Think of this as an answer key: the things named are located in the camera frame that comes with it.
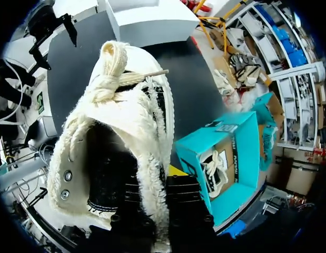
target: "yellow object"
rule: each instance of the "yellow object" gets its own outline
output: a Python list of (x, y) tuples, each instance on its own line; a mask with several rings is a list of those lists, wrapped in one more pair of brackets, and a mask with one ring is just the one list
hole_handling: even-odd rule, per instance
[(201, 23), (201, 21), (199, 22), (199, 24), (200, 24), (201, 29), (202, 29), (203, 32), (205, 33), (205, 35), (206, 35), (206, 37), (207, 37), (207, 40), (209, 41), (209, 44), (210, 44), (210, 46), (211, 46), (211, 49), (214, 49), (213, 42), (212, 42), (212, 40), (211, 40), (211, 38), (210, 38), (209, 33), (206, 31), (205, 26), (203, 25), (203, 23)]
[(170, 165), (169, 168), (169, 176), (173, 176), (173, 175), (177, 175), (177, 176), (187, 176), (187, 174), (179, 169), (177, 169), (176, 167)]
[(223, 29), (224, 29), (224, 56), (226, 56), (227, 53), (226, 23), (223, 24)]
[(195, 10), (193, 12), (197, 13), (199, 11), (199, 9), (201, 8), (201, 6), (203, 6), (203, 4), (205, 2), (206, 2), (206, 0), (201, 0), (200, 3), (198, 4), (198, 6), (195, 8)]
[(8, 157), (15, 159), (15, 157), (13, 157), (13, 156), (11, 156), (11, 155), (7, 155), (7, 156), (5, 157), (5, 160), (7, 160)]
[[(195, 10), (193, 11), (195, 14), (197, 13), (197, 11), (199, 11), (199, 9), (203, 6), (203, 4), (205, 3), (206, 0), (201, 0), (200, 3), (198, 4), (198, 6), (195, 8)], [(234, 8), (232, 10), (230, 10), (225, 17), (228, 17), (229, 15), (231, 15), (235, 10), (237, 10), (239, 7), (241, 6), (241, 4), (237, 4), (234, 6)], [(202, 20), (215, 25), (216, 27), (218, 27), (221, 23), (223, 23), (223, 30), (224, 30), (224, 56), (226, 56), (227, 53), (227, 37), (226, 37), (226, 24), (225, 22), (222, 22), (222, 19), (219, 17), (198, 17), (198, 19), (200, 19), (199, 25), (201, 27), (201, 29), (203, 30), (203, 32), (206, 35), (206, 38), (210, 44), (211, 49), (214, 49), (214, 45), (213, 42), (211, 40), (211, 37), (209, 35), (209, 33), (207, 32), (205, 26), (202, 24)], [(208, 20), (219, 20), (216, 24), (211, 23)]]
[[(224, 20), (226, 19), (226, 18), (228, 18), (228, 16), (230, 16), (233, 12), (235, 12), (240, 6), (241, 6), (242, 4), (240, 4), (240, 3), (238, 3), (237, 5), (235, 5), (234, 7), (233, 7), (233, 9), (231, 9), (229, 12), (227, 12), (224, 16), (223, 16), (223, 18), (224, 18)], [(219, 22), (217, 22), (216, 23), (216, 27), (219, 27), (219, 25), (222, 23), (222, 21), (219, 21)]]

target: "yellow tripod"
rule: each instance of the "yellow tripod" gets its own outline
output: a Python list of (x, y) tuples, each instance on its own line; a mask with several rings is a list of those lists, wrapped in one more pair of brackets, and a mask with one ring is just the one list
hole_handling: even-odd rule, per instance
[[(245, 4), (246, 1), (247, 0), (243, 0), (243, 1), (239, 2), (228, 13), (226, 13), (223, 18), (222, 17), (198, 17), (200, 19), (200, 22), (199, 22), (200, 27), (203, 30), (203, 32), (205, 33), (207, 40), (209, 41), (211, 49), (214, 49), (214, 45), (213, 45), (213, 42), (211, 40), (209, 33), (207, 32), (205, 26), (202, 23), (202, 20), (204, 20), (216, 27), (222, 26), (223, 33), (224, 33), (224, 55), (226, 55), (226, 52), (227, 52), (226, 18), (228, 18), (233, 12), (235, 12), (242, 4)], [(196, 14), (199, 11), (199, 9), (204, 5), (205, 2), (206, 2), (206, 0), (201, 0), (193, 12)], [(218, 20), (218, 22), (216, 24), (213, 24), (209, 20)]]

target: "green sign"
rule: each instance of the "green sign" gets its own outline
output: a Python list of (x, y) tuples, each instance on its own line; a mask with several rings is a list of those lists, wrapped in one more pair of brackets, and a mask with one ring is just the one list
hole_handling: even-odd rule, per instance
[(43, 105), (42, 92), (36, 97), (36, 101), (38, 104), (38, 113), (41, 114), (45, 110), (45, 106)]

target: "turquoise shoe box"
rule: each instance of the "turquoise shoe box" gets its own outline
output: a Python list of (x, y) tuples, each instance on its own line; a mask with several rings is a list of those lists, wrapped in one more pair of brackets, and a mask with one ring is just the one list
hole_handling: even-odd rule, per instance
[(274, 93), (266, 93), (256, 99), (251, 111), (256, 112), (260, 132), (260, 170), (267, 171), (272, 163), (272, 153), (279, 141), (278, 129), (284, 116), (281, 103)]
[[(201, 154), (231, 138), (234, 182), (212, 199), (200, 163)], [(176, 151), (184, 172), (196, 176), (201, 196), (216, 226), (234, 214), (258, 187), (260, 144), (255, 112), (227, 113), (176, 142)]]

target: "blue container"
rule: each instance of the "blue container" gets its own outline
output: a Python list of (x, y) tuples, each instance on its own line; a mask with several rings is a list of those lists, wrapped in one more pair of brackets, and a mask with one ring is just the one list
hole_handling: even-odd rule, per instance
[[(232, 139), (234, 173), (238, 177), (227, 190), (210, 199), (200, 156), (229, 137)], [(200, 194), (216, 226), (234, 214), (257, 189), (260, 144), (255, 112), (226, 113), (178, 140), (175, 146), (184, 172), (196, 176), (201, 187)]]
[(304, 53), (301, 49), (294, 51), (288, 56), (293, 67), (302, 66), (308, 63), (307, 58), (305, 58)]
[(224, 233), (229, 233), (231, 237), (235, 239), (235, 237), (238, 236), (245, 228), (246, 224), (242, 220), (237, 220), (221, 234), (223, 235)]
[(256, 5), (255, 8), (260, 12), (260, 14), (268, 21), (271, 26), (276, 25), (271, 15), (269, 15), (261, 5)]
[(290, 40), (284, 40), (284, 41), (282, 41), (282, 44), (283, 44), (284, 49), (287, 52), (287, 54), (291, 54), (294, 51), (296, 51), (296, 46), (293, 43), (291, 43)]
[(279, 40), (284, 41), (289, 39), (289, 35), (285, 29), (279, 29), (276, 25), (273, 25), (272, 28)]

